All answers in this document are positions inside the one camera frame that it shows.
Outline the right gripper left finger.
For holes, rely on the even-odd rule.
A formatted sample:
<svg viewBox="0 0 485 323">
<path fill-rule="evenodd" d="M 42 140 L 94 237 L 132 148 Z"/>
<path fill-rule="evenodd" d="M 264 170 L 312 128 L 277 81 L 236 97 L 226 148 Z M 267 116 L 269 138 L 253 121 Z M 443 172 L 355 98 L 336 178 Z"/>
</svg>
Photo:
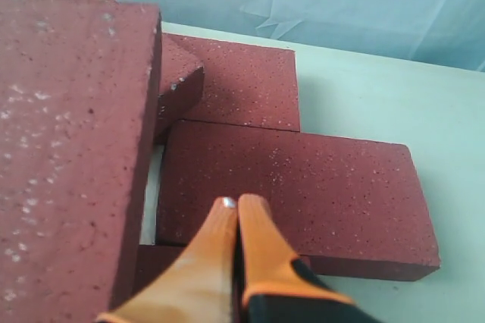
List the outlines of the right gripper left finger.
<svg viewBox="0 0 485 323">
<path fill-rule="evenodd" d="M 171 266 L 97 322 L 231 322 L 237 203 L 214 201 L 207 218 Z"/>
</svg>

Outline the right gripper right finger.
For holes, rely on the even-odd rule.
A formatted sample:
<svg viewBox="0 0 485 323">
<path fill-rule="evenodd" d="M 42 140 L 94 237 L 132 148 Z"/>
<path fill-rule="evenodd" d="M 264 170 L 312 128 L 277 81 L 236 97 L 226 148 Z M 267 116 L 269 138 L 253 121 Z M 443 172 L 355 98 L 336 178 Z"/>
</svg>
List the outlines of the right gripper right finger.
<svg viewBox="0 0 485 323">
<path fill-rule="evenodd" d="M 238 201 L 244 257 L 242 307 L 249 322 L 343 322 L 355 303 L 303 278 L 299 254 L 273 222 L 268 202 L 256 194 Z"/>
</svg>

